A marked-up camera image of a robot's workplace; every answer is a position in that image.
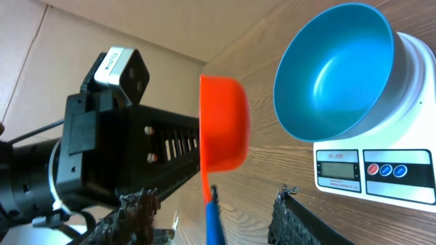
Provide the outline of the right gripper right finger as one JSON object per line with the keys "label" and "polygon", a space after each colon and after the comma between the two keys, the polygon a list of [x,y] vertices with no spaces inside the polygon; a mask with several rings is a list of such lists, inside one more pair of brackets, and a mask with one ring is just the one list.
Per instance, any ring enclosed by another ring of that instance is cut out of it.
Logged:
{"label": "right gripper right finger", "polygon": [[294,196],[297,186],[280,187],[273,205],[272,221],[268,227],[269,244],[289,245],[351,245],[352,242],[337,233]]}

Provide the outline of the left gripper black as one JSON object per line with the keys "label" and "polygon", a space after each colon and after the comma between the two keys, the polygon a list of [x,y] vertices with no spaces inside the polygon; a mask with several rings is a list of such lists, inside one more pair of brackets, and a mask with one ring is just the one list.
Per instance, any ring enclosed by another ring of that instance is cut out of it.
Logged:
{"label": "left gripper black", "polygon": [[127,105],[117,90],[98,86],[93,75],[105,55],[66,101],[56,189],[71,208],[116,206],[141,189],[164,200],[200,168],[199,120]]}

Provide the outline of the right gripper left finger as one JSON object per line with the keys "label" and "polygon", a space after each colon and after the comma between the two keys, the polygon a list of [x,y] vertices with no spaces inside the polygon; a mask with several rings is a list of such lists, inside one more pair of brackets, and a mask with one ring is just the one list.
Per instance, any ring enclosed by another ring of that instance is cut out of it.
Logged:
{"label": "right gripper left finger", "polygon": [[121,195],[120,206],[107,215],[82,243],[85,245],[150,245],[153,242],[153,221],[160,202],[157,189],[141,189]]}

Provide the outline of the orange scoop blue handle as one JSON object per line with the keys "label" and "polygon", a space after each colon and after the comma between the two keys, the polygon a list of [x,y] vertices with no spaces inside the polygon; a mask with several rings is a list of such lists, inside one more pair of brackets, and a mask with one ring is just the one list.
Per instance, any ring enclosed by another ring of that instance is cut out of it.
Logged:
{"label": "orange scoop blue handle", "polygon": [[249,103],[234,78],[200,76],[200,177],[206,212],[206,243],[225,244],[217,187],[208,175],[239,168],[248,155]]}

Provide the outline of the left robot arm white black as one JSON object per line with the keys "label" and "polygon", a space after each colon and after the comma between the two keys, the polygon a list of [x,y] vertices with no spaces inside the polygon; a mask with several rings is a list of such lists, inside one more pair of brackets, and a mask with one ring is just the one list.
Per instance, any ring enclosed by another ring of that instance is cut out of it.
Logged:
{"label": "left robot arm white black", "polygon": [[116,84],[100,82],[99,54],[80,90],[67,98],[60,138],[1,143],[1,229],[54,227],[92,206],[157,191],[165,200],[200,168],[199,120],[141,105],[149,72],[137,50]]}

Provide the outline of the white digital kitchen scale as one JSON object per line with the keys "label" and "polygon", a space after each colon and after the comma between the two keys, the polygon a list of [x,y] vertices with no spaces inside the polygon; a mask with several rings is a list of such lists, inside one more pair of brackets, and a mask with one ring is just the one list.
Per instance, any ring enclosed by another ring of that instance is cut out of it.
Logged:
{"label": "white digital kitchen scale", "polygon": [[435,211],[435,55],[400,33],[411,71],[390,117],[359,136],[313,145],[316,187],[358,199]]}

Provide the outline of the blue metal bowl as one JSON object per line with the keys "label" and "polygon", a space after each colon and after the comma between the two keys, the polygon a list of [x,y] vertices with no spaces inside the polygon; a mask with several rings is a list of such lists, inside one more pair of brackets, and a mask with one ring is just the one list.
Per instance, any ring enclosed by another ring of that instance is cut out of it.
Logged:
{"label": "blue metal bowl", "polygon": [[407,92],[411,61],[375,7],[344,3],[308,22],[277,69],[281,126],[306,142],[342,140],[381,124]]}

